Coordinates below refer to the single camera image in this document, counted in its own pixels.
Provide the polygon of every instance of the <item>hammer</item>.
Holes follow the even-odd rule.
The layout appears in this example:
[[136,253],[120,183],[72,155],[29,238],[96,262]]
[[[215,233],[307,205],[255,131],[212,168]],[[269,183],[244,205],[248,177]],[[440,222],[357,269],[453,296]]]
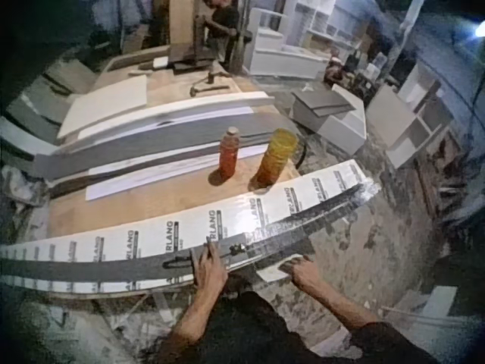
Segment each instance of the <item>hammer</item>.
[[216,91],[218,89],[229,89],[228,85],[223,86],[213,86],[208,87],[207,89],[197,89],[195,86],[190,87],[190,97],[196,97],[198,93],[205,93],[207,91]]

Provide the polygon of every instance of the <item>white laminate board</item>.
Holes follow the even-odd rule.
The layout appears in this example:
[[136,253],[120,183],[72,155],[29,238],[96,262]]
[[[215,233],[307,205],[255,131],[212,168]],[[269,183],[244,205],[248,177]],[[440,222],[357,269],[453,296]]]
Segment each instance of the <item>white laminate board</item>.
[[153,69],[161,70],[162,68],[167,68],[168,57],[158,57],[153,60]]
[[57,146],[53,146],[52,144],[36,138],[34,135],[13,125],[3,117],[0,118],[0,137],[13,146],[16,146],[18,149],[31,155],[51,154],[57,149]]
[[272,105],[274,97],[258,91],[253,93],[228,93],[224,95],[206,96],[196,99],[188,99],[145,108],[116,118],[103,121],[92,127],[81,130],[78,139],[64,144],[59,153],[71,152],[94,143],[96,140],[117,136],[130,130],[146,127],[152,124],[160,124],[173,121],[177,118],[192,117],[213,111],[227,110],[230,108],[255,107]]
[[58,138],[146,105],[146,83],[147,78],[144,75],[132,77],[74,100],[59,130]]

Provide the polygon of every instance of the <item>white shelf unit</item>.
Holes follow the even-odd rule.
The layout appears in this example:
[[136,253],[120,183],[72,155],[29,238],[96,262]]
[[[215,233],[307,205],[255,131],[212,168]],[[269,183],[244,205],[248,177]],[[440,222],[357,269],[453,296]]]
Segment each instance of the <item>white shelf unit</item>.
[[339,58],[345,63],[361,44],[356,33],[363,20],[340,7],[336,0],[300,0],[299,5],[313,10],[306,33],[331,41],[339,49]]
[[383,85],[366,111],[367,119],[388,145],[386,154],[394,168],[414,158],[452,120],[451,113],[437,96],[417,114],[411,105]]
[[[278,30],[269,27],[271,18],[279,18]],[[304,79],[316,78],[324,71],[330,57],[322,57],[307,49],[286,45],[290,31],[290,17],[260,8],[253,8],[248,30],[255,38],[246,46],[246,73],[258,76],[284,76]]]

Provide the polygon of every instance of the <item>finger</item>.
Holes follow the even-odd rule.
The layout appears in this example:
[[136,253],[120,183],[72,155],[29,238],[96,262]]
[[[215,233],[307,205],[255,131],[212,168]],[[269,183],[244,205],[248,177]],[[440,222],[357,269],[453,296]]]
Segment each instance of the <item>finger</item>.
[[202,254],[200,255],[200,260],[199,260],[200,265],[205,264],[207,262],[208,255],[209,255],[209,250],[207,248],[207,244],[204,244],[204,250],[202,251]]
[[302,263],[302,259],[301,258],[293,258],[290,260],[292,264],[300,264]]
[[190,250],[190,260],[192,261],[192,270],[194,271],[194,283],[197,285],[197,277],[199,276],[199,261],[196,258],[196,251]]
[[211,257],[214,262],[219,262],[221,260],[219,256],[219,250],[212,242],[209,243],[209,252],[211,253]]
[[282,272],[291,275],[293,273],[293,266],[289,262],[284,262],[278,267]]

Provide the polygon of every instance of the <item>bottle cap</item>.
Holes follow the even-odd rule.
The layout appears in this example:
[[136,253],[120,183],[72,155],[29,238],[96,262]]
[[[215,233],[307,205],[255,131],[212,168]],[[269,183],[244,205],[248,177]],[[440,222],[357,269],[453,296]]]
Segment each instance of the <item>bottle cap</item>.
[[227,133],[229,135],[236,135],[239,134],[239,129],[237,127],[229,127],[229,129],[227,129]]

